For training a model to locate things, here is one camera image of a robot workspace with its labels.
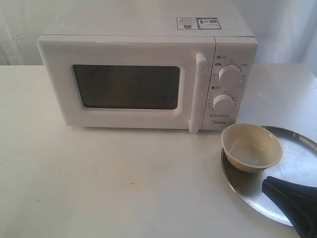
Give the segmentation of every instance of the table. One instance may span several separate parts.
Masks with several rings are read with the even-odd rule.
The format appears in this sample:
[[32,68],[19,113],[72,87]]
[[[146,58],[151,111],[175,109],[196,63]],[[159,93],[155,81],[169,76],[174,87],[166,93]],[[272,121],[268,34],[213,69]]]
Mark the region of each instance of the table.
[[[317,80],[254,65],[239,122],[317,140]],[[65,126],[43,66],[0,66],[0,237],[298,237],[245,204],[220,132]]]

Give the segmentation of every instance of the warning label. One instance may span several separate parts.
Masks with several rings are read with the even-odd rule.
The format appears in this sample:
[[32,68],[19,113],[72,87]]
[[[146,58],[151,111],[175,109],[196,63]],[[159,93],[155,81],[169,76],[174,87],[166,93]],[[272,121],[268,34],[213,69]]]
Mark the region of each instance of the warning label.
[[195,17],[178,17],[178,30],[198,30],[197,19]]
[[216,30],[221,29],[217,17],[198,17],[197,18],[199,29],[201,30]]

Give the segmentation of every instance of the metal tray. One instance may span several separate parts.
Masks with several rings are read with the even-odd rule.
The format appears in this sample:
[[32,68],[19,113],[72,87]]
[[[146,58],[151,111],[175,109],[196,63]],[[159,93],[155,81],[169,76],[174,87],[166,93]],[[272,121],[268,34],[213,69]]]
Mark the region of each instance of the metal tray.
[[242,172],[233,167],[221,153],[221,164],[232,189],[252,208],[263,215],[292,226],[279,208],[262,193],[262,181],[273,176],[307,186],[317,186],[317,143],[286,129],[264,126],[280,141],[283,149],[281,161],[260,173]]

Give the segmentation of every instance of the power level knob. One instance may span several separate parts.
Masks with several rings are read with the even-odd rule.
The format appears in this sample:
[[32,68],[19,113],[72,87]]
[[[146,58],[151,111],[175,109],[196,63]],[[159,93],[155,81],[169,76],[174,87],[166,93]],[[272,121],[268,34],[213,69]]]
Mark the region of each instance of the power level knob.
[[234,87],[242,83],[241,69],[235,64],[228,64],[222,67],[218,73],[221,85],[225,87]]
[[220,94],[216,96],[212,105],[216,112],[221,114],[228,114],[234,110],[233,98],[228,94]]

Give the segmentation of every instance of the small bowl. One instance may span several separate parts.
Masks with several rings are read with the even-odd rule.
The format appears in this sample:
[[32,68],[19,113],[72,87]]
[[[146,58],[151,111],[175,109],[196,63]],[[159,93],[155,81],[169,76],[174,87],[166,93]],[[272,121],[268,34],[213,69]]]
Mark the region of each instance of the small bowl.
[[249,173],[276,165],[283,155],[278,139],[257,125],[230,125],[223,130],[221,142],[229,162],[237,169]]

